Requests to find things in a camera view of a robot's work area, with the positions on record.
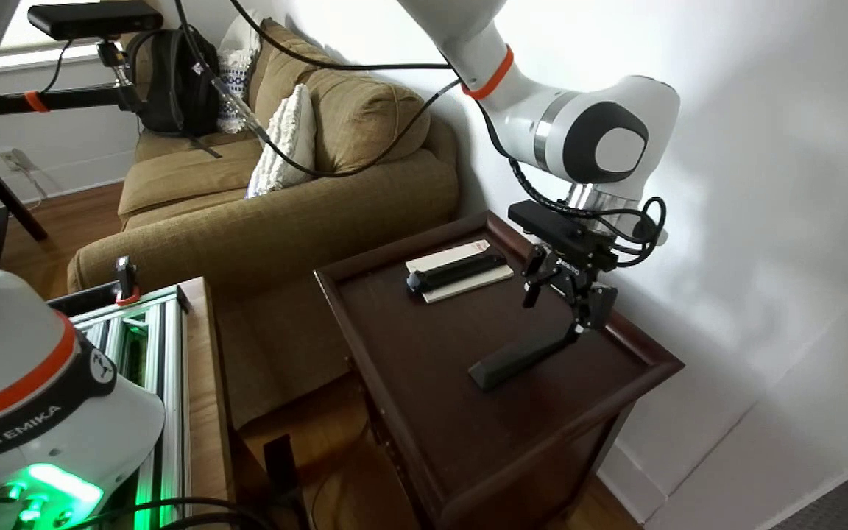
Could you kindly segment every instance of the white pillow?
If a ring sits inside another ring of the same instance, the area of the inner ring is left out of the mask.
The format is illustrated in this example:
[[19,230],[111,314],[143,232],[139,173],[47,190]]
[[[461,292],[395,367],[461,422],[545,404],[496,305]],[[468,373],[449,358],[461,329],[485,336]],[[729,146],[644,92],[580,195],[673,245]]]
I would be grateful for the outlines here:
[[[268,124],[270,140],[296,164],[314,164],[314,111],[305,84],[295,84],[287,96],[280,101]],[[253,164],[248,198],[268,195],[270,189],[287,189],[305,182],[311,173],[296,171],[280,160],[268,145]]]

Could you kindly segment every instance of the wooden floor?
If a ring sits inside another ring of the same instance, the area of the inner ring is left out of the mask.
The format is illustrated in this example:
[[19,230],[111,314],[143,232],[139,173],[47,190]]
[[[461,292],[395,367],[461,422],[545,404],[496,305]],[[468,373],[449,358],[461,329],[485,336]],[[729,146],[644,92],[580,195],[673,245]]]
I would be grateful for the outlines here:
[[[3,269],[24,277],[41,296],[65,294],[65,269],[86,242],[117,232],[121,189],[105,186],[81,195],[52,198],[33,210],[50,239],[28,239],[9,224]],[[399,530],[407,498],[382,467],[382,453],[368,436],[364,404],[355,379],[339,379],[329,388],[287,407],[259,425],[250,425],[236,447],[236,483],[250,498],[262,483],[262,445],[287,433],[303,483],[305,507],[314,510],[317,530]],[[636,530],[638,523],[604,489],[589,479],[582,492],[541,530]]]

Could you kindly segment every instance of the tan couch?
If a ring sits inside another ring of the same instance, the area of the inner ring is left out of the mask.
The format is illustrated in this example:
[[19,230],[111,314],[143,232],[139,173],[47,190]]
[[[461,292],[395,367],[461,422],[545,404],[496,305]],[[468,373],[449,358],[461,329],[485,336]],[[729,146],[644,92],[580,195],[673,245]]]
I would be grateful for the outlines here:
[[[281,45],[323,57],[280,24],[265,26]],[[395,83],[317,71],[265,45],[250,74],[262,124],[295,83],[311,89],[323,173],[364,164],[420,110],[420,96]],[[253,136],[202,140],[218,157],[143,133],[117,207],[124,230],[86,245],[68,277],[69,288],[108,282],[117,257],[133,257],[143,288],[205,277],[228,417],[243,426],[345,373],[345,345],[311,269],[452,217],[455,140],[427,111],[382,161],[250,201]]]

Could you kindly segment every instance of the dark wood table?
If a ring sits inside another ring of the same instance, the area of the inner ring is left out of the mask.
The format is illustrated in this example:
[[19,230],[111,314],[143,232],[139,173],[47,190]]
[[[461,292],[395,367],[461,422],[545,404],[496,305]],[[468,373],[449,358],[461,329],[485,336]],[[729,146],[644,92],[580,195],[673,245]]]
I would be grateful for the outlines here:
[[629,407],[679,363],[613,314],[604,333],[582,333],[532,372],[479,391],[468,364],[538,326],[568,326],[570,311],[551,292],[521,308],[517,273],[430,305],[407,294],[407,260],[474,239],[517,270],[529,257],[510,224],[476,214],[314,277],[423,528],[524,530],[577,495]]

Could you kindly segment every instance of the couch armrest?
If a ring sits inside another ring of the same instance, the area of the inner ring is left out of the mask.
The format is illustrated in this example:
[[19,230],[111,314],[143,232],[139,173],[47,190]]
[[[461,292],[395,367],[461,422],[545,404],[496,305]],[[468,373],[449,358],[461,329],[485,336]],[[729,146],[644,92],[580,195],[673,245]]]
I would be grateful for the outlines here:
[[355,176],[327,176],[91,242],[69,260],[68,282],[69,292],[108,282],[115,260],[128,257],[143,288],[187,277],[223,288],[277,286],[442,224],[455,204],[455,168],[417,149]]

